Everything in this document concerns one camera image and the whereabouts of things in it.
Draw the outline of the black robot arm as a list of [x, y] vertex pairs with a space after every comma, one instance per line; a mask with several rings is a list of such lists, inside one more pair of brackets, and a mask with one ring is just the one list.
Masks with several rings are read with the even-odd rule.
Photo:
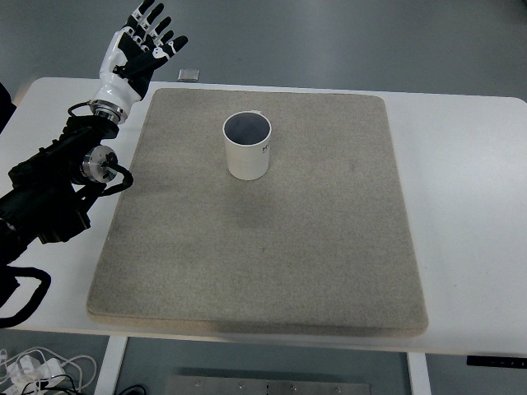
[[188, 42], [175, 37], [158, 1], [142, 2], [117, 30], [100, 66], [90, 114], [70, 114], [58, 139], [13, 167], [1, 198], [1, 263], [18, 259], [34, 239], [66, 242], [90, 226], [94, 202], [133, 184], [131, 173], [102, 141], [114, 139], [152, 75]]

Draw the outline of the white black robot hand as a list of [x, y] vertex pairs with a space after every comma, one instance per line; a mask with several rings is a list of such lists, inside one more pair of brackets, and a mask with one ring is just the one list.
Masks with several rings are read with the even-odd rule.
[[163, 10], [163, 3], [144, 0], [126, 22], [147, 32], [146, 37], [154, 40], [152, 49], [135, 39], [130, 27], [114, 34], [100, 66], [100, 87], [91, 99], [94, 111], [129, 111], [145, 97], [153, 72], [189, 42], [185, 35], [171, 40], [174, 32], [165, 32], [171, 23], [169, 16], [153, 23]]

